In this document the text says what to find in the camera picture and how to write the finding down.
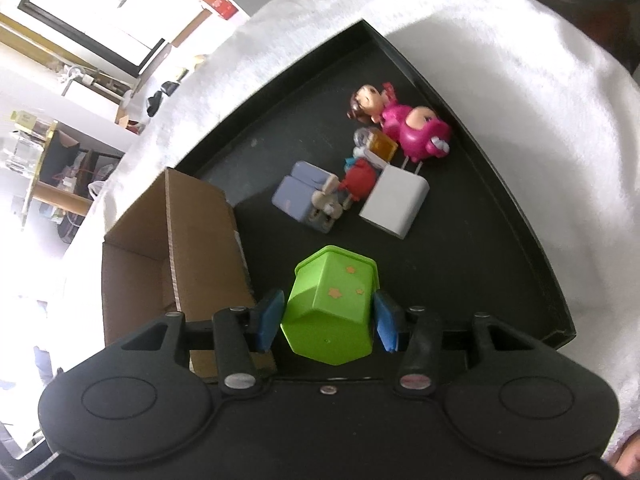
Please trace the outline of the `white power adapter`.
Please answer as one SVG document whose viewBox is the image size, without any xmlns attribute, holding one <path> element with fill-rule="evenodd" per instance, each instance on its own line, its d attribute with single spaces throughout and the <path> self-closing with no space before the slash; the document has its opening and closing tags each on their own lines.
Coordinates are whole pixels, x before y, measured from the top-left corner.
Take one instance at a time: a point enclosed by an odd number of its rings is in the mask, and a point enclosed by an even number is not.
<svg viewBox="0 0 640 480">
<path fill-rule="evenodd" d="M 387 165 L 360 209 L 359 217 L 403 240 L 428 192 L 430 185 L 420 174 Z"/>
</svg>

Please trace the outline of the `black square tray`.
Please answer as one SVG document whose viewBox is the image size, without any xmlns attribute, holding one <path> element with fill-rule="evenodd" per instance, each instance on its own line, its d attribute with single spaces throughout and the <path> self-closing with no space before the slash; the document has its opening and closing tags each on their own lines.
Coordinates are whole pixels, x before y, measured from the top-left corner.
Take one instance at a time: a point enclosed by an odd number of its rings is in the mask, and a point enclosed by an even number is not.
<svg viewBox="0 0 640 480">
<path fill-rule="evenodd" d="M 386 82 L 402 102 L 434 108 L 451 129 L 450 152 L 423 162 L 396 154 L 370 196 L 327 233 L 274 206 L 274 192 L 298 162 L 343 172 L 358 128 L 346 116 L 348 98 L 360 84 Z M 465 366 L 477 312 L 555 349 L 576 335 L 540 241 L 488 156 L 420 72 L 366 22 L 265 84 L 178 169 L 226 193 L 256 294 L 291 289 L 295 267 L 328 245 L 369 257 L 393 300 L 442 317 L 447 374 Z"/>
</svg>

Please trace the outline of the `white fluffy blanket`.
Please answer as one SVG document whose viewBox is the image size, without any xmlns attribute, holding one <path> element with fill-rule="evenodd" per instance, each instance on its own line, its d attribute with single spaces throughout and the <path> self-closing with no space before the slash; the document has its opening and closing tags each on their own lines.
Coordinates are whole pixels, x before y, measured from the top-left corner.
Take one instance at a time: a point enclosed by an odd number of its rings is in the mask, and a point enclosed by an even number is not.
<svg viewBox="0 0 640 480">
<path fill-rule="evenodd" d="M 639 88 L 612 55 L 534 0 L 271 0 L 160 109 L 64 260 L 49 351 L 71 368 L 103 346 L 102 240 L 168 166 L 264 84 L 366 20 L 469 128 L 524 209 L 577 323 L 564 352 L 620 400 L 616 451 L 639 428 Z"/>
</svg>

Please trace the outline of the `wooden shelf table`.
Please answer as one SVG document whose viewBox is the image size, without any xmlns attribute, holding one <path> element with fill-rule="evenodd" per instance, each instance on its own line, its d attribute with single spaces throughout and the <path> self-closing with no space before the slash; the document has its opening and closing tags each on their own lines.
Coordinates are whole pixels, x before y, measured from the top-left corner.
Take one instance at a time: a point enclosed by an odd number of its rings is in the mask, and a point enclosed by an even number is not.
<svg viewBox="0 0 640 480">
<path fill-rule="evenodd" d="M 12 133 L 1 140 L 1 167 L 26 180 L 21 219 L 27 219 L 35 200 L 85 216 L 92 200 L 90 185 L 106 180 L 124 153 L 24 110 L 14 110 L 10 121 Z"/>
</svg>

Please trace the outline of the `red figurine with yellow cube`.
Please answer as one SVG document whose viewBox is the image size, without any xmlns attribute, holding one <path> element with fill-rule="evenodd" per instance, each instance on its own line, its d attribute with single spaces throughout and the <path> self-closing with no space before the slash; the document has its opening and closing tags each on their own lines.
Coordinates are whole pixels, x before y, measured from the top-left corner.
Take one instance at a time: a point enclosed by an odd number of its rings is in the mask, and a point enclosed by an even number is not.
<svg viewBox="0 0 640 480">
<path fill-rule="evenodd" d="M 398 143 L 377 128 L 358 128 L 354 132 L 352 156 L 345 159 L 344 178 L 338 186 L 345 208 L 371 194 L 397 149 Z"/>
</svg>

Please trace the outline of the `brown cardboard box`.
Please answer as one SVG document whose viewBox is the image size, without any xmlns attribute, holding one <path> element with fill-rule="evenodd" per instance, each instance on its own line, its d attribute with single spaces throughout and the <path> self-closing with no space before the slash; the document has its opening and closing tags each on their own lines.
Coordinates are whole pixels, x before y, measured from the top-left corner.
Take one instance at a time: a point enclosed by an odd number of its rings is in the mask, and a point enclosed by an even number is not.
<svg viewBox="0 0 640 480">
<path fill-rule="evenodd" d="M 108 346 L 169 312 L 202 322 L 256 302 L 224 192 L 175 169 L 107 231 L 101 278 Z"/>
</svg>

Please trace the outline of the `black slippers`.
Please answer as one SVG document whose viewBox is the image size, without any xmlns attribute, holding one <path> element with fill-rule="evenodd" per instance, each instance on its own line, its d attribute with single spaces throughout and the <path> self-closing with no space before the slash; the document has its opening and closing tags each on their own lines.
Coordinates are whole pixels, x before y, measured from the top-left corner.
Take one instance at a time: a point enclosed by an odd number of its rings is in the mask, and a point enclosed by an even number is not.
<svg viewBox="0 0 640 480">
<path fill-rule="evenodd" d="M 154 117 L 160 109 L 163 99 L 169 98 L 180 87 L 179 81 L 165 81 L 160 88 L 146 101 L 146 114 Z"/>
</svg>

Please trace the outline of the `green hexagonal toy cup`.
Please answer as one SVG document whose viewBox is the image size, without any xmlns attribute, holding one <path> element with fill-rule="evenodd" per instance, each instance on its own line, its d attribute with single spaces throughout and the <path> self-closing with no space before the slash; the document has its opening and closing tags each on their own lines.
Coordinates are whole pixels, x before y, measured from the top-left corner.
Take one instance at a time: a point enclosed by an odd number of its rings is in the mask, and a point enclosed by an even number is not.
<svg viewBox="0 0 640 480">
<path fill-rule="evenodd" d="M 373 350 L 371 304 L 378 266 L 366 256 L 328 245 L 295 270 L 281 330 L 298 356 L 340 366 Z"/>
</svg>

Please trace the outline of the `orange cardboard box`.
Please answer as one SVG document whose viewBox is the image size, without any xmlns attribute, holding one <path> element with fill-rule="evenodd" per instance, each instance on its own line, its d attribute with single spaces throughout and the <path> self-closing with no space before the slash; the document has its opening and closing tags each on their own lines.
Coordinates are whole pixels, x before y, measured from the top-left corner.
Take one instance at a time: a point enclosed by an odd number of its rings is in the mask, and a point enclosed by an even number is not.
<svg viewBox="0 0 640 480">
<path fill-rule="evenodd" d="M 239 9 L 230 0 L 202 0 L 210 10 L 213 10 L 225 21 L 231 20 Z"/>
</svg>

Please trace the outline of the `pink dress girl figurine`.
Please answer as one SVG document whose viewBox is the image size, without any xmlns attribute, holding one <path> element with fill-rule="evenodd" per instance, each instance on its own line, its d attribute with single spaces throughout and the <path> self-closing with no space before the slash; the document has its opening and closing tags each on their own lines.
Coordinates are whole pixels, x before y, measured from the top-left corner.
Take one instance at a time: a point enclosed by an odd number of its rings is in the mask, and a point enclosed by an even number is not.
<svg viewBox="0 0 640 480">
<path fill-rule="evenodd" d="M 349 98 L 347 116 L 377 125 L 415 164 L 450 152 L 451 128 L 431 107 L 402 104 L 390 82 L 364 84 Z"/>
</svg>

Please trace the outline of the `lavender sofa bunny figurine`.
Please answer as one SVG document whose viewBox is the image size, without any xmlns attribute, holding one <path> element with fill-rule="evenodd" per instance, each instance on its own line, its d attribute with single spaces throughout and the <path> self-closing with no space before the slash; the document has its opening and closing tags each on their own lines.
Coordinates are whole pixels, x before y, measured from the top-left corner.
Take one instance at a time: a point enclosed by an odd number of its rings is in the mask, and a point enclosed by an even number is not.
<svg viewBox="0 0 640 480">
<path fill-rule="evenodd" d="M 329 233 L 352 206 L 349 192 L 340 190 L 340 184 L 336 174 L 300 160 L 280 182 L 271 203 L 298 223 Z"/>
</svg>

